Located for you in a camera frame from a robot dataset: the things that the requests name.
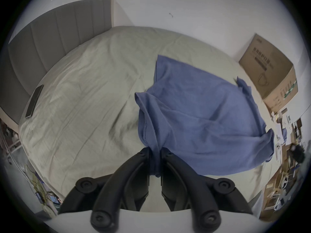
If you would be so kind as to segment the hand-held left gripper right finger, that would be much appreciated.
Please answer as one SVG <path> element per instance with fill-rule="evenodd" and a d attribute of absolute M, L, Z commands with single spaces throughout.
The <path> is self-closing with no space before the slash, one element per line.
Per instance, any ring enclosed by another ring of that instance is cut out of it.
<path fill-rule="evenodd" d="M 232 180 L 199 175 L 169 149 L 161 149 L 161 187 L 172 212 L 191 209 L 197 233 L 216 231 L 222 222 L 220 211 L 253 215 Z"/>

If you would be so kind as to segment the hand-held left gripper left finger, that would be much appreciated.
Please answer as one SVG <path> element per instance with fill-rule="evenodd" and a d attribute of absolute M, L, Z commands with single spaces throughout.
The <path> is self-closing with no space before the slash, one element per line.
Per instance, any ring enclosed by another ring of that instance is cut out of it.
<path fill-rule="evenodd" d="M 149 192 L 150 148 L 145 147 L 113 174 L 80 178 L 60 206 L 58 214 L 91 210 L 91 226 L 100 233 L 115 233 L 119 211 L 139 211 Z"/>

